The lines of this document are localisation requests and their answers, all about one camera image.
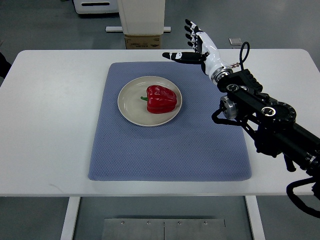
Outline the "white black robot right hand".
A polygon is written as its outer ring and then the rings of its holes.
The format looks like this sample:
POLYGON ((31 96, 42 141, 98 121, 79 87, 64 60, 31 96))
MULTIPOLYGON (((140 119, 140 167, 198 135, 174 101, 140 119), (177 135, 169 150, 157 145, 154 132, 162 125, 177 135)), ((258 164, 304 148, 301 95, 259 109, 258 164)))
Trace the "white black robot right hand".
POLYGON ((203 73, 217 84, 221 78, 233 73, 231 66, 223 61, 220 52, 208 34, 194 22, 186 19, 184 29, 187 44, 193 52, 164 52, 166 59, 181 64, 200 65, 203 73))

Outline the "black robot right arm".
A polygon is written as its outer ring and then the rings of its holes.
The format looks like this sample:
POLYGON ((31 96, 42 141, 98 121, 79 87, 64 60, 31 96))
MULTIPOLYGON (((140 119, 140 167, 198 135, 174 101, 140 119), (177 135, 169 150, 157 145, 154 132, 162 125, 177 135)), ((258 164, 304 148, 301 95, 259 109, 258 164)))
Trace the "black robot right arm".
POLYGON ((273 158, 283 154, 289 172, 296 170, 295 165, 306 171, 309 177, 290 183, 286 194, 298 209, 319 218, 320 212, 307 206, 294 189, 312 184, 314 196, 320 197, 320 139, 296 123, 297 112, 291 105, 262 92, 263 86, 244 68, 247 57, 239 55, 238 72, 223 64, 211 74, 219 91, 226 93, 211 118, 216 124, 242 127, 257 153, 273 158))

